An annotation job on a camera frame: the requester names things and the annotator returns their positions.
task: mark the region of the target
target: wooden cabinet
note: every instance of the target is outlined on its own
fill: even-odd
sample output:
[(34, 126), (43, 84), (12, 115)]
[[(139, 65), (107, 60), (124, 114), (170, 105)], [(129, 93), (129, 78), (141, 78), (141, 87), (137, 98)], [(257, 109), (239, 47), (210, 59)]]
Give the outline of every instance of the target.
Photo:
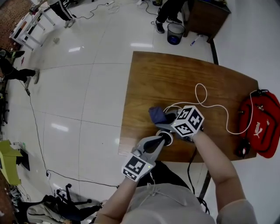
[(208, 36), (207, 42), (210, 42), (219, 32), (221, 26), (231, 13), (228, 7), (215, 1), (206, 2), (203, 0), (194, 0), (189, 4), (189, 18), (182, 9), (186, 37), (189, 31)]

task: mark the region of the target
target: trash bin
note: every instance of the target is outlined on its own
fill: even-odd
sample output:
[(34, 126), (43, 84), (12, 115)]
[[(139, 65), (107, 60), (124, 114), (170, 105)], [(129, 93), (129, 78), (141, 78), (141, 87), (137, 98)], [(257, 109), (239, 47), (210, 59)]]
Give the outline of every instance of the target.
[(167, 26), (167, 41), (172, 45), (180, 43), (182, 36), (185, 32), (185, 28), (177, 23), (170, 23)]

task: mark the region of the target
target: blue cloth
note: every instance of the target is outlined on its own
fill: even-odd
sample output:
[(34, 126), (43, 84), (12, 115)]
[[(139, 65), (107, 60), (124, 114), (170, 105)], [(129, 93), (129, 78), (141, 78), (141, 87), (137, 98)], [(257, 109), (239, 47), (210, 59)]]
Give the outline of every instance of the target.
[(149, 114), (150, 114), (150, 118), (154, 124), (167, 121), (167, 119), (165, 117), (165, 113), (163, 112), (163, 110), (160, 107), (151, 107), (149, 109)]

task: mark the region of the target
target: office chair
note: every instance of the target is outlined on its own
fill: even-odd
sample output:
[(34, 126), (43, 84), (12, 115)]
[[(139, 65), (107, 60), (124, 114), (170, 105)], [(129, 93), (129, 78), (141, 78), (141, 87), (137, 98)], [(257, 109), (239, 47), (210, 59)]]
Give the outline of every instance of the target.
[(92, 206), (92, 207), (87, 207), (87, 208), (82, 208), (78, 209), (76, 205), (83, 205), (87, 203), (91, 203), (91, 199), (88, 199), (85, 202), (73, 202), (71, 200), (70, 194), (69, 194), (69, 188), (71, 188), (71, 184), (66, 185), (66, 196), (67, 199), (65, 198), (65, 194), (61, 195), (60, 190), (56, 191), (56, 194), (61, 198), (61, 200), (57, 200), (57, 208), (59, 214), (71, 221), (82, 221), (85, 218), (89, 217), (93, 213), (97, 212), (101, 208), (101, 204)]

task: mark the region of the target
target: person's arm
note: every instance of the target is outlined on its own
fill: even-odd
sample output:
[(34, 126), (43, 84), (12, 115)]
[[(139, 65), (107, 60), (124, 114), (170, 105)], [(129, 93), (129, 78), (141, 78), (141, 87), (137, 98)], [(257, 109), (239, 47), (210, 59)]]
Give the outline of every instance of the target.
[(201, 131), (192, 140), (216, 185), (218, 211), (231, 202), (245, 199), (238, 174), (226, 155)]
[(40, 1), (40, 2), (37, 4), (37, 6), (40, 7), (40, 6), (43, 5), (46, 1), (47, 1), (47, 0), (42, 0), (42, 1)]
[(94, 223), (119, 224), (122, 222), (126, 210), (135, 193), (137, 182), (125, 177), (116, 192), (97, 213)]

